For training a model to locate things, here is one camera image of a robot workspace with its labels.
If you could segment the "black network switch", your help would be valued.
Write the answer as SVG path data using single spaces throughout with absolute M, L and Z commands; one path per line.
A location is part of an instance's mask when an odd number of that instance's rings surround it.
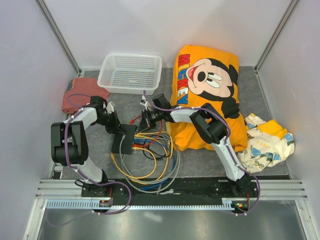
M 121 153 L 125 155 L 131 155 L 133 152 L 133 144 L 137 126 L 133 124 L 122 124 L 121 126 L 125 131 L 125 135 L 121 133 L 115 134 L 111 152 L 113 154 Z

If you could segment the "white plastic basket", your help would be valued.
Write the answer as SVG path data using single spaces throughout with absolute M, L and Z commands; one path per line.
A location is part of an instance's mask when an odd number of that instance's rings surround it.
M 97 85 L 110 93 L 152 95 L 161 80 L 158 55 L 110 53 L 100 68 Z

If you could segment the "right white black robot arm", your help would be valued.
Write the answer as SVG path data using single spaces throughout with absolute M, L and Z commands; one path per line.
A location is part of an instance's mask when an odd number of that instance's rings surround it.
M 210 103 L 198 107 L 172 106 L 163 94 L 151 99 L 143 91 L 140 104 L 144 106 L 142 119 L 148 127 L 153 127 L 161 120 L 174 124 L 192 124 L 200 138 L 214 148 L 222 162 L 230 193 L 240 197 L 247 191 L 251 179 L 232 148 L 231 129 Z

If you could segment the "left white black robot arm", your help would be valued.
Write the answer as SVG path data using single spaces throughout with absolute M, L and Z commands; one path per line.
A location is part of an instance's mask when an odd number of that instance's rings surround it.
M 54 163 L 74 170 L 86 183 L 93 184 L 95 194 L 104 197 L 110 191 L 108 178 L 91 160 L 86 136 L 86 129 L 95 124 L 104 126 L 109 134 L 126 134 L 115 104 L 101 96 L 91 96 L 90 102 L 80 106 L 70 118 L 51 125 L 51 158 Z

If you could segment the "folded red shirt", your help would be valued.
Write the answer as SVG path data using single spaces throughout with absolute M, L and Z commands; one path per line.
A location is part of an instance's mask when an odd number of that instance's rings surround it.
M 61 109 L 65 114 L 73 114 L 78 111 L 79 106 L 89 103 L 91 96 L 100 96 L 107 100 L 109 95 L 105 88 L 98 86 L 98 80 L 95 78 L 74 78 L 63 95 Z

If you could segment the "orange Mickey Mouse shirt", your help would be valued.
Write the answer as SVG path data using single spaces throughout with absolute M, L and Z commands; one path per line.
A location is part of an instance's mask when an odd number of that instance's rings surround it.
M 235 152 L 248 146 L 247 128 L 238 98 L 239 58 L 219 49 L 185 45 L 173 67 L 170 104 L 201 107 L 210 103 L 231 129 Z

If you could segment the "cream patterned cloth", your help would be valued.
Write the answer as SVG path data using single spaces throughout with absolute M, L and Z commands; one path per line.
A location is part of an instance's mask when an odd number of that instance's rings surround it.
M 275 119 L 265 121 L 251 113 L 244 118 L 247 128 L 247 148 L 237 153 L 243 168 L 258 173 L 284 162 L 295 151 L 292 133 Z

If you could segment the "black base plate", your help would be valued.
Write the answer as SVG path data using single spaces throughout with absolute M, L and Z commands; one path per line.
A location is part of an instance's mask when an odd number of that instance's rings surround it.
M 81 188 L 82 197 L 110 197 L 113 200 L 127 200 L 129 193 L 122 184 L 111 184 L 109 186 L 97 186 L 75 180 L 74 184 Z M 182 196 L 182 197 L 204 197 L 204 198 L 256 198 L 259 190 L 257 183 L 250 177 L 233 182 L 226 177 L 183 177 L 175 180 L 168 179 L 163 184 L 147 185 L 139 188 L 129 186 L 134 200 L 143 197 L 155 196 Z

